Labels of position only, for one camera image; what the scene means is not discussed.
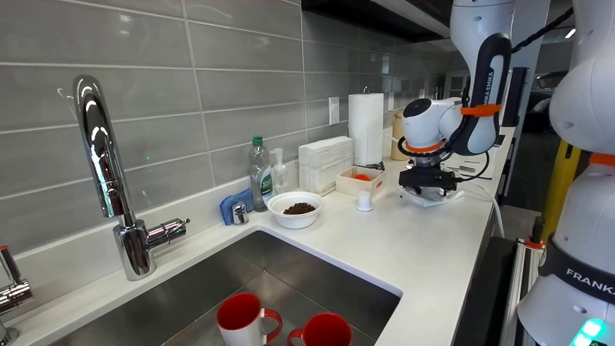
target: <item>paper towel roll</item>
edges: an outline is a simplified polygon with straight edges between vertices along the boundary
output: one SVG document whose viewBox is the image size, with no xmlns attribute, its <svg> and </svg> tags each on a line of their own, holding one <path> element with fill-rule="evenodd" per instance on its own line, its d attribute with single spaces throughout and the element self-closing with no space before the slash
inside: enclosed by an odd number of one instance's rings
<svg viewBox="0 0 615 346">
<path fill-rule="evenodd" d="M 347 135 L 353 139 L 353 164 L 382 162 L 384 95 L 347 97 Z"/>
</svg>

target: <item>mug handle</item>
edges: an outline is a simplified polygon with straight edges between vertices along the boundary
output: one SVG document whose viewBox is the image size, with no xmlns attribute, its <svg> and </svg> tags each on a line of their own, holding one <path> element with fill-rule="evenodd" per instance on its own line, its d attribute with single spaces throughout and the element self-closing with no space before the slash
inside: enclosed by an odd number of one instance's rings
<svg viewBox="0 0 615 346">
<path fill-rule="evenodd" d="M 287 335 L 286 346 L 291 346 L 291 341 L 293 341 L 293 339 L 303 339 L 303 328 L 293 330 L 293 331 Z"/>
<path fill-rule="evenodd" d="M 263 310 L 263 318 L 276 322 L 276 328 L 270 333 L 266 333 L 266 337 L 264 337 L 264 341 L 268 345 L 268 343 L 272 343 L 272 339 L 276 339 L 280 335 L 284 324 L 282 324 L 282 316 L 274 310 Z"/>
</svg>

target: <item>dish soap bottle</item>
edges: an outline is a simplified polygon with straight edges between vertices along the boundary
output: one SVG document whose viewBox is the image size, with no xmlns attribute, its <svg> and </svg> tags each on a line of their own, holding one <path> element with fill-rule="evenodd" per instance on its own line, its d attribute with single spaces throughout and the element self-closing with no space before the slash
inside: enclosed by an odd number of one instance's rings
<svg viewBox="0 0 615 346">
<path fill-rule="evenodd" d="M 249 151 L 249 191 L 255 212 L 266 210 L 266 201 L 272 197 L 268 151 L 263 145 L 263 137 L 251 139 Z"/>
<path fill-rule="evenodd" d="M 274 166 L 270 170 L 270 178 L 272 178 L 272 193 L 280 195 L 286 191 L 286 166 L 284 166 L 284 151 L 282 149 L 274 149 L 270 151 L 270 157 L 274 157 Z"/>
</svg>

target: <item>red mug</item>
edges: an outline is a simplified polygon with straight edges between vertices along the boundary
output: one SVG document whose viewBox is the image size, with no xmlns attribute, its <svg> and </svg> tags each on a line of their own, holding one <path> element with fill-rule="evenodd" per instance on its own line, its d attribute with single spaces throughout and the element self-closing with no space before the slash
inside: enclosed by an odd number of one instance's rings
<svg viewBox="0 0 615 346">
<path fill-rule="evenodd" d="M 349 346 L 351 331 L 343 318 L 326 312 L 309 318 L 305 328 L 293 330 L 286 345 L 291 346 L 291 341 L 303 341 L 305 346 Z"/>
<path fill-rule="evenodd" d="M 261 320 L 276 322 L 276 328 L 263 335 Z M 226 299 L 216 310 L 216 330 L 226 346 L 263 346 L 282 331 L 282 318 L 274 310 L 264 310 L 251 293 L 239 293 Z"/>
</svg>

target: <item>cable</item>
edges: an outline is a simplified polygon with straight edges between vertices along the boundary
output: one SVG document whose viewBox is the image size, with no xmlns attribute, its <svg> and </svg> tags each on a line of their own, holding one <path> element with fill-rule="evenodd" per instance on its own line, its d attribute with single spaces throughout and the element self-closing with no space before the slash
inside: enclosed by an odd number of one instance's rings
<svg viewBox="0 0 615 346">
<path fill-rule="evenodd" d="M 530 37 L 526 37 L 524 41 L 520 41 L 516 47 L 512 47 L 510 55 L 518 53 L 520 49 L 532 45 L 535 39 L 539 39 L 541 35 L 553 32 L 557 26 L 560 26 L 564 20 L 568 20 L 574 14 L 572 8 L 568 8 L 566 12 L 562 12 L 558 18 L 555 18 L 551 24 L 543 26 L 539 32 L 532 33 Z"/>
<path fill-rule="evenodd" d="M 491 162 L 491 160 L 489 160 L 489 155 L 484 153 L 484 166 L 482 166 L 482 170 L 480 170 L 476 176 L 459 178 L 459 180 L 455 180 L 455 181 L 457 181 L 457 183 L 464 183 L 464 181 L 474 181 L 474 180 L 478 180 L 480 176 L 484 176 L 484 172 L 485 172 L 485 168 L 487 168 L 489 162 Z"/>
<path fill-rule="evenodd" d="M 482 185 L 476 185 L 476 183 L 466 183 L 466 185 L 478 187 L 484 193 L 485 201 L 491 203 L 491 206 L 495 210 L 495 222 L 497 222 L 499 237 L 505 239 L 503 220 L 501 220 L 501 210 L 499 210 L 497 201 Z"/>
</svg>

